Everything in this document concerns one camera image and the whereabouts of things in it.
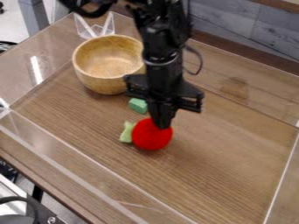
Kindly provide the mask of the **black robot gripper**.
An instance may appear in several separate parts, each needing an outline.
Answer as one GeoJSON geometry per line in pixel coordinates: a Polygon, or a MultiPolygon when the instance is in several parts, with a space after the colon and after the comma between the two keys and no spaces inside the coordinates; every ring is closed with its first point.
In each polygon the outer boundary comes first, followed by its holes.
{"type": "Polygon", "coordinates": [[[164,63],[147,60],[144,66],[144,74],[125,75],[125,91],[147,101],[153,123],[167,129],[179,109],[201,112],[204,93],[183,78],[180,59],[164,63]]]}

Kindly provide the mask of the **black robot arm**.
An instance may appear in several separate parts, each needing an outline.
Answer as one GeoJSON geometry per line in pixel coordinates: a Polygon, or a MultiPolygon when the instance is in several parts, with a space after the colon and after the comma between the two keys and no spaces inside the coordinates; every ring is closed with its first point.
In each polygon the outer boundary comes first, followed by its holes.
{"type": "MultiPolygon", "coordinates": [[[[76,0],[59,0],[85,18],[101,17],[120,0],[91,0],[97,6],[87,11],[76,0]]],[[[204,92],[184,78],[183,52],[193,52],[187,46],[192,26],[181,0],[123,0],[139,31],[144,50],[145,72],[124,77],[125,92],[147,102],[155,126],[164,130],[180,109],[201,112],[204,92]]]]}

